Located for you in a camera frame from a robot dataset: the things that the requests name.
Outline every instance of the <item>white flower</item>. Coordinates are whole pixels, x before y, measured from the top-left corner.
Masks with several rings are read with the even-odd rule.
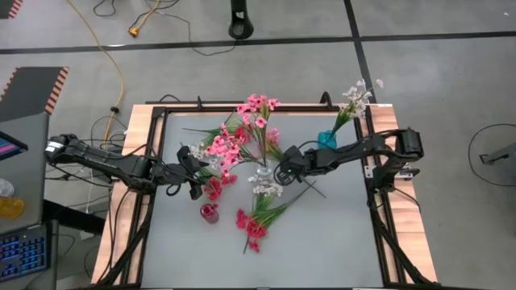
[[[358,89],[356,87],[349,88],[348,92],[346,93],[347,96],[351,96],[352,94],[356,93]]]
[[[364,96],[362,97],[363,100],[367,100],[368,97],[371,97],[372,96],[372,93],[371,92],[365,92]]]
[[[384,82],[381,79],[377,79],[377,85],[382,89],[384,88]]]
[[[363,87],[365,89],[365,81],[364,79],[361,79],[360,81],[356,82],[356,86]]]

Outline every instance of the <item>wooden table edge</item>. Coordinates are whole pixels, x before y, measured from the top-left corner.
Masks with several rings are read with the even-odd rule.
[[[217,107],[217,106],[236,106],[238,104],[207,104],[205,106]],[[282,104],[283,106],[325,106],[324,104]],[[131,118],[129,121],[126,141],[123,147],[123,154],[127,154],[128,152],[136,149],[142,144],[147,142],[148,132],[150,129],[151,118],[152,118],[152,109],[155,106],[167,106],[167,107],[195,107],[193,104],[159,104],[159,105],[134,105]],[[391,104],[371,104],[369,105],[372,113],[372,121],[375,128],[375,131],[384,131],[390,129],[397,129],[397,121],[394,115],[394,109]],[[334,114],[334,113],[321,113],[314,112],[313,114]],[[162,127],[162,123],[159,123],[156,127],[156,130],[160,131]],[[154,139],[154,147],[157,147],[159,143],[160,134],[156,134]],[[143,154],[144,149],[136,152],[136,154]],[[403,190],[404,192],[410,194],[412,197],[416,198],[414,192],[414,186],[411,181],[403,181],[396,182],[396,187]],[[122,183],[117,183],[114,186],[112,198],[111,198],[111,221],[114,221],[114,212],[119,206],[119,203],[122,199],[122,196],[126,192],[127,187]],[[404,198],[402,195],[396,193],[390,193],[389,202],[391,204],[394,225],[396,227],[398,243],[410,258],[410,260],[414,263],[414,265],[419,269],[419,271],[429,280],[436,280],[435,277],[435,269],[432,263],[430,250],[427,243],[427,237],[425,235],[425,230],[422,224],[421,215],[417,209],[417,206],[411,201]],[[133,212],[135,206],[135,194],[128,193],[124,202],[119,211],[119,219],[117,221],[117,233],[114,237],[114,254],[112,265],[116,263],[119,256],[123,253],[124,249],[127,246],[129,229],[132,223]],[[139,223],[143,221],[143,217],[146,213],[147,207],[144,206],[142,208],[142,213],[139,217]],[[100,247],[98,250],[98,256],[95,263],[94,272],[92,274],[91,282],[96,283],[109,260],[110,256],[110,219],[106,219],[106,224],[104,226],[104,231],[102,234],[102,240],[100,243]],[[384,248],[386,253],[386,258],[388,262],[389,274],[392,282],[397,282],[394,261],[393,261],[393,253],[389,249],[389,246],[384,242]],[[128,282],[134,283],[136,282],[138,275],[138,266],[140,261],[141,254],[141,243],[136,248],[135,253],[131,259],[131,269],[129,271]]]

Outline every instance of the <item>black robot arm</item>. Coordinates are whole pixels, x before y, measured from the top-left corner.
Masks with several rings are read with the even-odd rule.
[[[159,185],[169,184],[177,186],[177,193],[181,185],[188,182],[194,200],[202,195],[202,183],[194,174],[207,165],[190,155],[186,146],[177,153],[179,164],[164,164],[152,157],[120,155],[92,147],[75,135],[51,137],[44,154],[52,166],[81,164],[109,177],[117,177],[130,190],[144,194],[153,193]]]
[[[389,137],[396,137],[394,150],[385,143]],[[283,155],[276,178],[281,184],[290,184],[294,179],[301,181],[302,176],[327,174],[340,164],[372,155],[384,155],[388,159],[383,165],[373,169],[370,186],[374,189],[392,186],[394,177],[407,162],[423,157],[419,133],[410,128],[389,130],[366,136],[337,149],[310,149],[304,155],[299,148],[292,146]]]

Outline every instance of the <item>gray floor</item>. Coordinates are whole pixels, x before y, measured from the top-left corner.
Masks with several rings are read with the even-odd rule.
[[[104,44],[185,42],[185,24],[153,15],[137,39],[127,27],[144,11],[140,0],[115,2],[117,14],[101,19],[96,2],[75,1]],[[361,35],[404,35],[516,30],[516,4],[502,0],[353,0]],[[65,1],[25,2],[15,20],[0,21],[0,48],[94,45],[89,32]],[[193,40],[229,39],[229,0],[181,1],[168,11],[192,21]],[[249,1],[253,39],[350,35],[342,1]],[[213,52],[224,48],[203,48]],[[422,206],[438,279],[452,286],[510,289],[516,284],[516,193],[477,179],[468,166],[468,143],[483,126],[515,122],[513,83],[515,38],[448,39],[364,43],[372,78],[386,87],[381,103],[393,103],[400,126],[421,131],[426,156],[415,187]],[[360,78],[352,43],[237,47],[204,57],[189,49],[115,52],[127,83],[121,120],[131,107],[172,93],[182,100],[241,100],[266,93],[283,102],[317,101],[323,91],[338,99]],[[119,83],[101,53],[0,56],[0,80],[16,66],[66,65],[67,80],[51,135],[73,132],[88,138],[97,118],[109,114]],[[94,128],[102,137],[105,123]],[[483,168],[479,154],[514,140],[515,129],[479,135],[473,163],[483,176],[516,183],[508,164]],[[49,182],[46,197],[64,205],[87,201],[89,186]],[[94,188],[92,198],[106,191]],[[60,287],[87,283],[82,263],[94,242],[78,243],[60,267]],[[68,245],[63,238],[62,246]]]

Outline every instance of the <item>black floor line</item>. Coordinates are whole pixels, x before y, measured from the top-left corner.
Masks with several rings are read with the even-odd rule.
[[[247,39],[247,40],[221,40],[221,41],[200,41],[185,43],[143,43],[143,44],[120,44],[102,46],[108,52],[133,51],[148,49],[173,49],[173,48],[218,48],[230,46],[249,45],[274,45],[274,44],[332,44],[352,42],[351,36],[336,37],[300,37],[285,39]],[[66,53],[66,52],[98,52],[97,46],[63,47],[63,48],[6,48],[0,49],[0,55],[9,54],[37,54],[37,53]]]
[[[432,40],[432,39],[482,39],[516,37],[516,31],[494,31],[494,32],[465,32],[465,33],[441,33],[423,35],[368,35],[368,36],[315,36],[284,39],[248,39],[248,40],[215,40],[182,43],[142,43],[142,44],[113,44],[102,46],[108,52],[135,51],[150,49],[174,49],[174,48],[218,48],[252,45],[275,45],[275,44],[332,44],[347,42],[379,42],[379,41],[400,41],[400,40]],[[97,52],[96,46],[62,47],[62,48],[3,48],[0,55],[13,54],[38,54],[38,53],[67,53],[67,52]]]
[[[353,12],[351,0],[344,0],[344,5],[346,6],[349,27],[352,30],[352,37],[354,39],[353,44],[355,45],[356,57],[358,58],[358,66],[360,68],[360,73],[364,78],[367,88],[372,88],[371,74],[369,73],[368,62],[365,59],[364,48],[362,47],[362,42],[360,40],[360,33],[358,32],[358,25],[356,24],[355,12]],[[369,102],[377,103],[377,97],[374,93],[374,89],[371,89],[371,93],[372,96],[369,98]]]
[[[516,31],[436,33],[424,35],[370,35],[361,36],[362,42],[398,41],[398,40],[432,40],[432,39],[476,39],[494,37],[515,37]]]

